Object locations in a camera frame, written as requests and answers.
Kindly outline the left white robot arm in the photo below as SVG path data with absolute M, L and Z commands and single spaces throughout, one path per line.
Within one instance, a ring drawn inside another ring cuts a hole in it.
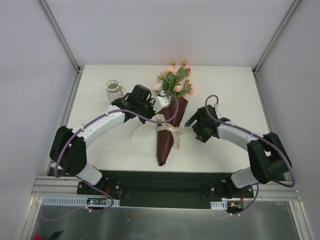
M 88 188 L 99 195 L 105 191 L 102 173 L 87 160 L 87 148 L 107 131 L 119 126 L 136 114 L 152 119 L 163 104 L 164 98 L 151 98 L 148 88 L 137 84 L 132 92 L 113 100 L 99 116 L 74 128 L 61 126 L 55 134 L 49 157 L 68 175 L 88 183 Z

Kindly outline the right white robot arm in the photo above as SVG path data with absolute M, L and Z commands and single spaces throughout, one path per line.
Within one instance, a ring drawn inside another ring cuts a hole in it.
M 249 167 L 229 177 L 229 182 L 225 184 L 225 192 L 228 196 L 237 197 L 242 193 L 243 187 L 257 183 L 276 182 L 288 188 L 295 186 L 294 177 L 290 185 L 277 180 L 287 172 L 292 174 L 293 169 L 280 138 L 274 132 L 254 133 L 226 117 L 218 119 L 216 109 L 211 105 L 198 108 L 184 126 L 191 127 L 196 134 L 196 139 L 203 143 L 214 137 L 229 141 L 247 151 Z

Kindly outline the cream printed ribbon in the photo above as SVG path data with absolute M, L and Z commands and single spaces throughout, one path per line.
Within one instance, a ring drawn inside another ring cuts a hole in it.
M 142 132 L 146 129 L 145 124 L 141 124 L 130 136 L 130 141 L 133 142 Z M 175 149 L 180 149 L 182 147 L 182 141 L 180 136 L 182 135 L 192 135 L 195 136 L 195 133 L 192 131 L 190 127 L 175 127 L 168 122 L 161 123 L 160 126 L 157 127 L 157 131 L 167 131 L 170 132 L 173 137 L 173 146 Z

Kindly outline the brown red wrapping paper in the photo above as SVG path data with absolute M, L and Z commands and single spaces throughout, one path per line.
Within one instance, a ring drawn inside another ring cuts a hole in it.
M 178 113 L 169 122 L 160 123 L 157 127 L 156 158 L 159 166 L 166 164 L 172 147 L 180 149 L 182 146 L 180 136 L 185 133 L 180 128 L 188 101 L 182 96 L 178 99 Z

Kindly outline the pink flower bunch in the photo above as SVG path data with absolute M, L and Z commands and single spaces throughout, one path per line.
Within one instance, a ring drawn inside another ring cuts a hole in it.
M 184 60 L 181 66 L 177 66 L 173 60 L 157 76 L 159 82 L 153 87 L 152 92 L 155 96 L 159 96 L 162 91 L 170 92 L 178 100 L 182 100 L 194 93 L 194 85 L 190 81 L 191 74 L 192 69 L 187 60 Z

